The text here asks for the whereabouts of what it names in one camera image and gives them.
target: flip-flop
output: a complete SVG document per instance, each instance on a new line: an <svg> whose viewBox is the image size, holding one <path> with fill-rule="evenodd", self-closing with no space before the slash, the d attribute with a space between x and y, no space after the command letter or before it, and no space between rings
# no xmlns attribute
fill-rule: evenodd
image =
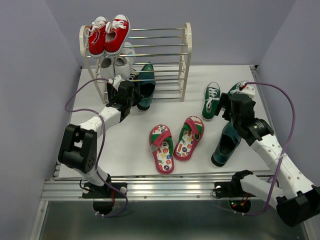
<svg viewBox="0 0 320 240"><path fill-rule="evenodd" d="M161 174L170 174L174 165L174 144L170 129L163 124L155 126L149 136L149 143L154 157L155 167Z"/></svg>
<svg viewBox="0 0 320 240"><path fill-rule="evenodd" d="M188 117L181 129L179 141L174 149L174 157L180 161L187 161L204 135L205 125L197 116Z"/></svg>

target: glass panel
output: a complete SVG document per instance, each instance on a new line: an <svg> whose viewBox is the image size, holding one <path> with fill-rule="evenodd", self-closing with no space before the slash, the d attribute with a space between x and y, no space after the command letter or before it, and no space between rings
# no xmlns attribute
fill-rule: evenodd
<svg viewBox="0 0 320 240"><path fill-rule="evenodd" d="M253 200L250 212L262 209ZM90 201L50 202L43 240L284 240L308 239L303 225L286 226L273 209L239 216L214 207L228 201L130 202L120 217L95 216Z"/></svg>

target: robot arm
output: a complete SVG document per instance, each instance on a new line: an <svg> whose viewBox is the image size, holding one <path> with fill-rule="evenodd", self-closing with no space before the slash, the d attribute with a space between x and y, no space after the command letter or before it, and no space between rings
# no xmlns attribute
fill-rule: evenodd
<svg viewBox="0 0 320 240"><path fill-rule="evenodd" d="M110 99L99 114L104 120L105 131L125 119L131 107L136 105L140 99L141 95L132 82L117 83L117 94ZM109 176L99 166L95 167L97 139L103 133L103 123L99 116L94 116L78 126L69 124L65 128L58 155L59 162L76 170L89 183L98 187L104 186L104 182L97 175L97 170L104 180Z"/></svg>
<svg viewBox="0 0 320 240"><path fill-rule="evenodd" d="M255 102L246 94L220 97L217 116L225 108L222 117L231 121L239 135L259 154L270 170L275 173L282 148L268 123L255 118ZM295 226L320 213L320 187L316 187L283 155L277 175L282 188L274 187L269 204L276 209L280 218L288 225ZM244 170L232 176L231 182L216 182L218 198L241 197L250 193L264 202L267 201L270 184Z"/></svg>

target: white platform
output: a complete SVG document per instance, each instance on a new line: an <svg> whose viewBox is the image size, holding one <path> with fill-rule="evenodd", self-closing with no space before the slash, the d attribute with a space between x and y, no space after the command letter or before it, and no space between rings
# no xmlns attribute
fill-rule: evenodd
<svg viewBox="0 0 320 240"><path fill-rule="evenodd" d="M82 70L79 85L90 80L86 69ZM106 142L99 162L100 167L111 176L154 176L159 175L149 146L149 133L158 124L170 128L173 143L176 144L184 121L191 115L201 116L204 104L204 88L209 82L215 81L220 85L221 92L229 89L240 81L254 81L248 65L191 66L187 81L185 101L154 100L149 110L140 111L131 108L130 115L121 123L106 132ZM257 118L267 119L258 91L253 99ZM76 97L74 108L90 108L100 112L102 104L94 84L85 87ZM93 116L88 112L73 113L72 124L80 124ZM221 131L226 125L222 117L215 116L212 121L204 121L203 138L187 162L174 160L174 170L170 175L234 173L242 170L269 171L267 165L247 143L242 140L234 154L223 167L217 167L211 162L211 155L219 142ZM80 175L61 165L59 178L75 178Z"/></svg>

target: white shoelace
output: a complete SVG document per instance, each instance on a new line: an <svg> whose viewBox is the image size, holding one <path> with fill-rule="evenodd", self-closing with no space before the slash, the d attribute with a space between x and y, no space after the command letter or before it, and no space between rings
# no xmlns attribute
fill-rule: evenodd
<svg viewBox="0 0 320 240"><path fill-rule="evenodd" d="M240 93L240 92L241 92L240 86L241 86L242 84L244 84L244 83L246 83L246 81L238 82L238 83L236 84L236 86L235 86L235 89L234 89L234 90L231 90L230 93L231 93L231 94L238 94L238 93Z"/></svg>
<svg viewBox="0 0 320 240"><path fill-rule="evenodd" d="M105 21L102 21L102 20L93 21L91 24L92 28L91 29L86 28L85 29L86 31L84 31L84 35L87 38L90 38L95 31L98 31L98 29L101 29L104 25L106 25Z"/></svg>
<svg viewBox="0 0 320 240"><path fill-rule="evenodd" d="M127 27L124 24L125 24L125 21L123 20L119 20L119 21L113 20L112 22L108 22L105 26L105 32L108 34L110 33L111 29L118 29L118 28L126 29Z"/></svg>
<svg viewBox="0 0 320 240"><path fill-rule="evenodd" d="M206 106L207 109L210 109L212 101L215 101L215 100L219 101L219 98L216 97L219 90L218 89L209 88L208 91L209 91L209 94L208 94L209 98L208 98L208 101L206 102L205 106Z"/></svg>

